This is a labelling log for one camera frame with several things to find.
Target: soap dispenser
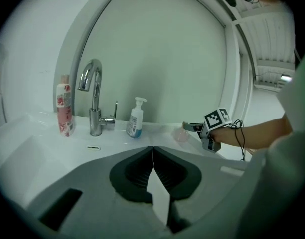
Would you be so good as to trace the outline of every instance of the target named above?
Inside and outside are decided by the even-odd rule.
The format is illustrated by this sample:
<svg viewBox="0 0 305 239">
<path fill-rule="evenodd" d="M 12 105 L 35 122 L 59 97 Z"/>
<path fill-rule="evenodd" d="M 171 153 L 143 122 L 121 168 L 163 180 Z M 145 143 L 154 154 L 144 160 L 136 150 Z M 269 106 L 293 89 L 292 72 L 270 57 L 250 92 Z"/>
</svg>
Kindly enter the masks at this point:
<svg viewBox="0 0 305 239">
<path fill-rule="evenodd" d="M 132 109 L 131 117 L 127 124 L 126 132 L 132 138 L 138 138 L 142 133 L 143 110 L 141 108 L 143 102 L 147 102 L 145 98 L 135 98 L 136 107 Z"/>
</svg>

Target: sink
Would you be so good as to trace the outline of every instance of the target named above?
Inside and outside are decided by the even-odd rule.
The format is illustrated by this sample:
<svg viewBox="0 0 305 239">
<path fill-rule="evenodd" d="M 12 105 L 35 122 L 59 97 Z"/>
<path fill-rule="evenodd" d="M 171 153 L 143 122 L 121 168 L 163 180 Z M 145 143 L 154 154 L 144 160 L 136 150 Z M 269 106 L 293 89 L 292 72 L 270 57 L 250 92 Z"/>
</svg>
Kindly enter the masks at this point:
<svg viewBox="0 0 305 239">
<path fill-rule="evenodd" d="M 125 121 L 93 137 L 88 118 L 74 119 L 76 128 L 68 138 L 60 136 L 54 113 L 26 114 L 0 128 L 0 189 L 5 196 L 26 209 L 40 192 L 76 167 L 131 149 L 164 146 L 196 155 L 207 152 L 196 133 L 190 132 L 186 143 L 173 139 L 180 124 L 144 123 L 141 137 L 132 139 Z"/>
</svg>

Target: pink bottle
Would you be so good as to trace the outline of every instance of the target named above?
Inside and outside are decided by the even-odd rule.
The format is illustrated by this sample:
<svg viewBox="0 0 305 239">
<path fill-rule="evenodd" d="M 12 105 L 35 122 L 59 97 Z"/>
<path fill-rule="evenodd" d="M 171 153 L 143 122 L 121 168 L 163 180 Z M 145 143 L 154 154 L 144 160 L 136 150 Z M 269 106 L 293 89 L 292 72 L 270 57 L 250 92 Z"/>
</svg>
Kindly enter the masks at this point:
<svg viewBox="0 0 305 239">
<path fill-rule="evenodd" d="M 61 83 L 56 87 L 57 119 L 61 136 L 69 137 L 74 131 L 71 110 L 71 87 L 68 84 L 69 75 L 61 76 Z"/>
</svg>

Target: ceiling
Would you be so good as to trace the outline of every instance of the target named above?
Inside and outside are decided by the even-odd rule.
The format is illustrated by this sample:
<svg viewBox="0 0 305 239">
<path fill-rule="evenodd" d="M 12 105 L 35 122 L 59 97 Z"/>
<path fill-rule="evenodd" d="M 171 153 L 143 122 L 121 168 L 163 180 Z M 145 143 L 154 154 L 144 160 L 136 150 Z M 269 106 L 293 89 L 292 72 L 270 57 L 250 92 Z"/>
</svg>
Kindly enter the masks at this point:
<svg viewBox="0 0 305 239">
<path fill-rule="evenodd" d="M 237 1 L 240 17 L 234 21 L 245 33 L 255 60 L 254 85 L 278 92 L 285 82 L 281 75 L 295 72 L 295 33 L 291 11 L 282 3 L 250 4 Z"/>
</svg>

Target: faucet spout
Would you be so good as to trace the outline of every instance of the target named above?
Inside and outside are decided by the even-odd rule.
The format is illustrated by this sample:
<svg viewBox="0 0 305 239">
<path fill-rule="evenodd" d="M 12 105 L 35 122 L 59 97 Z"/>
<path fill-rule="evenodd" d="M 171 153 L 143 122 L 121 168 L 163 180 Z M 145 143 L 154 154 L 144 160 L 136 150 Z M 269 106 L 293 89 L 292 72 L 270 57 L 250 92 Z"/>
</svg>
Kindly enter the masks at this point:
<svg viewBox="0 0 305 239">
<path fill-rule="evenodd" d="M 95 83 L 92 101 L 92 110 L 98 110 L 99 93 L 102 83 L 102 63 L 98 59 L 92 59 L 85 67 L 81 79 L 79 81 L 78 89 L 81 91 L 89 91 L 93 75 L 95 73 Z"/>
</svg>

